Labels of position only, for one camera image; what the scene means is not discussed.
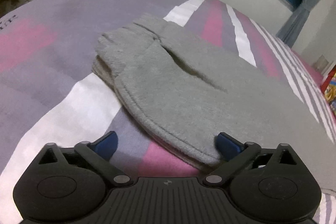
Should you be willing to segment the grey sweat pant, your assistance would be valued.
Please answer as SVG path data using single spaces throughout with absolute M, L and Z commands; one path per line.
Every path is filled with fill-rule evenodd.
M 225 132 L 264 148 L 288 143 L 324 189 L 335 146 L 290 87 L 173 22 L 145 14 L 98 39 L 93 71 L 160 145 L 202 171 L 223 162 Z

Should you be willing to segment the striped pink grey bedsheet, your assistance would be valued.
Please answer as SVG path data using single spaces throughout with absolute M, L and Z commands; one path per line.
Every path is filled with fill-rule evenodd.
M 99 36 L 150 13 L 247 58 L 300 96 L 324 136 L 335 119 L 317 73 L 260 24 L 218 0 L 34 0 L 1 19 L 1 223 L 20 223 L 13 188 L 46 143 L 72 147 L 110 130 L 112 164 L 132 176 L 195 176 L 144 133 L 92 72 Z

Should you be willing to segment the colourful patterned pillow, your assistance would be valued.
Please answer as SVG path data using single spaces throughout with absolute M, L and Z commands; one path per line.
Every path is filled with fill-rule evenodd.
M 323 93 L 325 100 L 329 104 L 333 115 L 336 114 L 336 65 L 334 65 L 333 69 L 329 71 L 326 79 L 323 81 L 320 86 L 321 92 Z

